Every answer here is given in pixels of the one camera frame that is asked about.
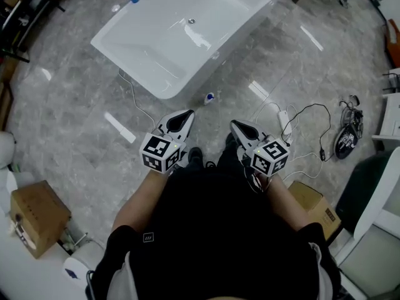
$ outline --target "small bottle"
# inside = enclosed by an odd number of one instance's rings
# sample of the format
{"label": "small bottle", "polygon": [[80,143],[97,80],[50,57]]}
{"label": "small bottle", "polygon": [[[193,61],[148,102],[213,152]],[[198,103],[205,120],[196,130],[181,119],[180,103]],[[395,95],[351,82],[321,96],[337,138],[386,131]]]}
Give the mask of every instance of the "small bottle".
{"label": "small bottle", "polygon": [[210,92],[209,94],[207,94],[207,96],[204,98],[204,105],[207,106],[212,100],[214,100],[214,94],[212,92]]}

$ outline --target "marker cube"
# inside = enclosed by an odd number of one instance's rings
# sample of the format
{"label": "marker cube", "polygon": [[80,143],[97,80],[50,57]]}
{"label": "marker cube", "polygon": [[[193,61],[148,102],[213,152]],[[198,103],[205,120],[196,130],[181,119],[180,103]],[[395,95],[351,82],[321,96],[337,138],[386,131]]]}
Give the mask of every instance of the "marker cube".
{"label": "marker cube", "polygon": [[279,170],[283,169],[288,161],[289,150],[280,139],[275,139],[267,144],[257,147],[253,151],[251,166],[271,177]]}
{"label": "marker cube", "polygon": [[159,173],[166,173],[180,160],[185,146],[184,143],[146,133],[139,150],[142,164]]}

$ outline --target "white cable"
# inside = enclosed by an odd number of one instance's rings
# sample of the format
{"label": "white cable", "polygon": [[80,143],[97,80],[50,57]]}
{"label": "white cable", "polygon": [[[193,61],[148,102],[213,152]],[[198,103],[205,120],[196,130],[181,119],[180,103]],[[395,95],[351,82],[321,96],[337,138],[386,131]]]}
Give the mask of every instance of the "white cable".
{"label": "white cable", "polygon": [[281,108],[279,107],[279,104],[276,103],[276,102],[269,102],[269,103],[266,103],[266,104],[261,108],[261,110],[257,113],[256,121],[255,121],[256,123],[257,123],[258,116],[262,113],[262,111],[264,110],[264,108],[265,108],[266,106],[268,106],[269,104],[275,104],[275,105],[277,106],[277,108],[279,109],[279,111],[281,110]]}
{"label": "white cable", "polygon": [[149,117],[153,123],[154,128],[156,128],[156,122],[154,121],[154,119],[150,116],[150,114],[148,114],[145,110],[142,110],[141,108],[138,107],[138,105],[136,104],[136,99],[135,99],[135,92],[133,91],[133,84],[131,81],[128,81],[127,79],[125,79],[125,77],[122,76],[120,70],[118,70],[118,76],[120,76],[123,80],[125,80],[127,83],[129,83],[131,85],[131,89],[132,89],[132,96],[133,96],[133,102],[135,104],[135,107],[137,107],[140,111],[142,111],[147,117]]}
{"label": "white cable", "polygon": [[299,158],[305,158],[305,157],[309,156],[310,154],[315,155],[315,156],[317,157],[317,159],[321,162],[321,167],[319,168],[319,171],[318,171],[318,173],[316,174],[316,176],[310,176],[310,175],[306,174],[304,171],[294,171],[294,172],[292,172],[291,174],[288,174],[282,181],[285,181],[288,177],[290,177],[290,176],[292,176],[293,174],[296,174],[296,173],[303,173],[305,176],[307,176],[307,177],[309,177],[309,178],[311,178],[311,179],[315,179],[316,177],[318,177],[319,174],[321,173],[322,169],[323,169],[324,163],[323,163],[323,161],[319,158],[319,156],[317,156],[314,152],[310,152],[309,154],[306,154],[305,156],[295,157],[293,160],[290,160],[289,162],[291,163],[291,162],[293,162],[294,160],[297,160],[297,159],[299,159]]}
{"label": "white cable", "polygon": [[290,104],[290,105],[288,105],[288,106],[286,107],[286,112],[288,111],[289,107],[292,107],[292,108],[294,109],[294,111],[296,112],[296,114],[297,114],[297,123],[296,123],[296,125],[292,128],[292,132],[293,132],[293,130],[295,130],[295,129],[297,128],[297,126],[299,125],[299,115],[298,115],[298,111],[296,110],[296,108],[295,108],[292,104]]}

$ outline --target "marble floor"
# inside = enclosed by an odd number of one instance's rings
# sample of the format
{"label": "marble floor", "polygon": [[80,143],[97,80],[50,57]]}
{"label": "marble floor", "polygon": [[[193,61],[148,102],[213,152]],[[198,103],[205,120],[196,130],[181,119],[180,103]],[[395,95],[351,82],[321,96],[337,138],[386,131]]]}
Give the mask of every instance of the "marble floor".
{"label": "marble floor", "polygon": [[[118,68],[90,45],[91,38],[112,17],[112,6],[126,0],[64,0],[63,14],[54,10],[29,48],[30,64],[21,63],[11,83],[15,102],[7,129],[17,140],[15,161],[37,180],[46,179],[72,211],[82,231],[105,243],[115,214],[140,185],[147,169],[138,150],[152,122],[137,110],[129,85]],[[332,158],[316,179],[295,174],[335,205],[353,167],[374,154],[371,135],[381,113],[381,74],[389,68],[384,54],[383,20],[369,0],[279,0],[270,15],[229,56],[196,94],[208,106],[196,106],[190,141],[207,160],[217,161],[231,119],[255,119],[270,102],[299,111],[311,103],[325,104],[332,128],[322,145],[329,156],[340,125],[340,99],[356,94],[364,110],[364,137],[345,160]],[[258,83],[265,95],[250,88]],[[162,102],[134,86],[137,103],[155,120],[171,112]],[[267,105],[258,117],[279,135],[278,108]],[[294,110],[289,107],[289,115]],[[134,133],[129,144],[104,118],[105,112]],[[293,132],[291,157],[319,152],[319,137],[328,115],[312,107],[300,115]],[[297,159],[283,176],[303,170],[318,172],[314,156]]]}

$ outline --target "cable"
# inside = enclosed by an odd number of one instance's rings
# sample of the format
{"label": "cable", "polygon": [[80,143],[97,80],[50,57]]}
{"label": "cable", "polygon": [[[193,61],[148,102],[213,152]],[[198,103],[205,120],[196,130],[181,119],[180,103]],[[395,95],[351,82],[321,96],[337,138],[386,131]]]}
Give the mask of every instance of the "cable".
{"label": "cable", "polygon": [[[298,111],[296,110],[296,108],[295,108],[292,104],[290,104],[290,105],[288,105],[288,106],[286,107],[286,112],[288,112],[289,107],[292,107],[292,108],[294,109],[294,111],[296,112],[296,114],[298,114]],[[299,116],[297,116],[297,123],[296,123],[296,125],[292,128],[292,132],[290,132],[290,133],[286,136],[285,142],[286,142],[286,140],[288,140],[288,139],[291,137],[293,131],[294,131],[294,130],[297,128],[297,126],[299,125],[299,122],[300,122],[300,119],[299,119]]]}
{"label": "cable", "polygon": [[324,162],[328,162],[329,160],[331,160],[331,158],[334,156],[335,154],[332,153],[331,156],[329,158],[327,158]]}
{"label": "cable", "polygon": [[299,120],[298,111],[296,110],[296,108],[295,108],[292,104],[290,104],[290,105],[288,105],[288,106],[286,107],[286,112],[288,111],[289,107],[292,107],[292,108],[294,109],[294,111],[296,112],[296,115],[295,115],[294,117],[297,116],[297,123],[296,123],[296,125],[292,128],[292,133],[293,133],[293,130],[295,130],[296,127],[299,125],[299,121],[300,121],[300,120]]}
{"label": "cable", "polygon": [[321,167],[319,168],[319,171],[318,171],[318,173],[317,173],[315,176],[310,176],[310,175],[306,174],[304,171],[294,171],[294,172],[292,172],[291,174],[288,174],[282,181],[285,181],[288,177],[290,177],[290,176],[292,176],[293,174],[296,174],[296,173],[303,173],[305,176],[307,176],[307,177],[309,177],[309,178],[311,178],[311,179],[317,178],[317,177],[319,176],[319,174],[321,173],[322,169],[323,169],[324,163],[323,163],[323,161],[319,158],[319,156],[317,156],[314,152],[310,152],[309,154],[306,154],[305,156],[295,157],[293,160],[290,160],[289,162],[291,163],[291,162],[293,162],[294,160],[297,160],[297,159],[299,159],[299,158],[305,158],[305,157],[307,157],[307,156],[310,156],[311,154],[313,154],[314,156],[316,156],[317,159],[320,160],[320,162],[321,162]]}
{"label": "cable", "polygon": [[89,270],[86,273],[86,282],[87,282],[87,285],[89,286],[90,295],[91,295],[91,298],[92,298],[91,300],[96,300],[96,298],[94,297],[94,291],[93,291],[92,281],[91,281],[91,277],[90,277],[90,275],[93,274],[93,273],[94,273],[93,270]]}
{"label": "cable", "polygon": [[324,104],[313,103],[313,104],[310,104],[309,106],[305,106],[300,112],[296,113],[296,115],[295,115],[291,120],[289,120],[289,122],[285,125],[285,128],[282,130],[281,139],[286,143],[287,146],[289,146],[289,144],[286,142],[286,140],[283,139],[283,133],[285,132],[285,130],[286,130],[286,128],[288,127],[288,125],[289,125],[290,122],[292,122],[292,121],[293,121],[297,116],[299,116],[299,114],[301,114],[304,110],[306,110],[307,108],[313,107],[313,106],[321,106],[321,107],[324,107],[325,110],[326,110],[326,112],[327,112],[327,114],[328,114],[328,116],[329,116],[329,127],[328,127],[328,128],[321,134],[321,136],[319,137],[319,147],[320,147],[319,155],[320,155],[320,157],[321,157],[321,160],[322,160],[322,161],[325,161],[325,150],[323,149],[323,144],[322,144],[322,142],[321,142],[321,139],[323,138],[323,136],[324,136],[324,135],[330,130],[330,128],[331,128],[331,113],[329,112],[329,110],[327,109],[327,107],[326,107]]}
{"label": "cable", "polygon": [[[342,110],[341,121],[340,121],[341,127],[344,128],[345,126],[351,125],[352,128],[354,129],[354,132],[356,133],[357,138],[361,139],[363,137],[363,131],[364,131],[363,112],[361,110],[354,108],[354,104],[351,101],[346,102],[344,100],[341,100],[339,102],[339,105],[341,105],[342,103],[344,103],[346,107],[344,107]],[[346,110],[347,112],[349,112],[349,117],[347,119],[348,121],[344,125],[343,114],[346,112]]]}
{"label": "cable", "polygon": [[277,108],[279,109],[279,111],[281,110],[281,107],[279,107],[279,104],[276,103],[276,102],[269,102],[269,103],[266,103],[266,104],[261,108],[261,110],[257,113],[256,121],[255,121],[256,123],[257,123],[258,116],[262,113],[262,111],[264,110],[264,108],[265,108],[266,106],[270,105],[270,104],[275,104],[275,105],[277,106]]}
{"label": "cable", "polygon": [[121,69],[118,70],[118,76],[120,76],[123,80],[125,80],[127,83],[129,83],[131,85],[131,89],[132,89],[132,96],[133,96],[133,102],[135,104],[135,107],[137,107],[141,112],[143,112],[147,117],[149,117],[153,123],[154,128],[156,128],[156,122],[154,121],[154,119],[150,116],[150,114],[148,114],[145,110],[142,110],[141,108],[138,107],[138,105],[136,104],[136,99],[135,99],[135,92],[133,90],[133,84],[131,81],[128,81],[127,79],[125,79],[125,77],[122,76],[121,74]]}

